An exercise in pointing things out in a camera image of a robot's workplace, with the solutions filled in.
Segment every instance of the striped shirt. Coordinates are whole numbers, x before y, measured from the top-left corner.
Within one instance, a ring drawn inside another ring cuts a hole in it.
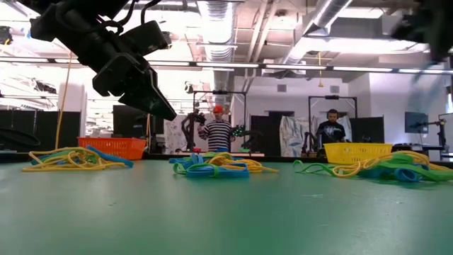
[[[232,128],[225,120],[214,120],[198,132],[201,139],[207,139],[207,146],[210,152],[226,148],[229,150]]]

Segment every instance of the monitor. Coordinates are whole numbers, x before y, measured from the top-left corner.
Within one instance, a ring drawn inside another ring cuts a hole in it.
[[[424,113],[405,112],[404,132],[410,134],[427,134],[428,115]]]

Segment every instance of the table surface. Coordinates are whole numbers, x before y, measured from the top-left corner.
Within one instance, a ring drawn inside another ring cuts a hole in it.
[[[295,174],[188,179],[166,161],[0,164],[0,254],[453,254],[453,186]]]

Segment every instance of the plastic basket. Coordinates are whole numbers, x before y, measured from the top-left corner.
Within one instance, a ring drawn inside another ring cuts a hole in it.
[[[135,138],[78,137],[77,139],[80,147],[91,145],[103,153],[129,160],[142,159],[144,147],[147,144],[146,140]]]
[[[327,160],[332,164],[354,164],[391,153],[391,144],[331,143],[325,144]]]

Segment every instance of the red hat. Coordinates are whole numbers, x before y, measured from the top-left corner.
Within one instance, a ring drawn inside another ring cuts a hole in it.
[[[213,113],[223,113],[224,108],[223,106],[215,106],[214,109],[212,110]]]

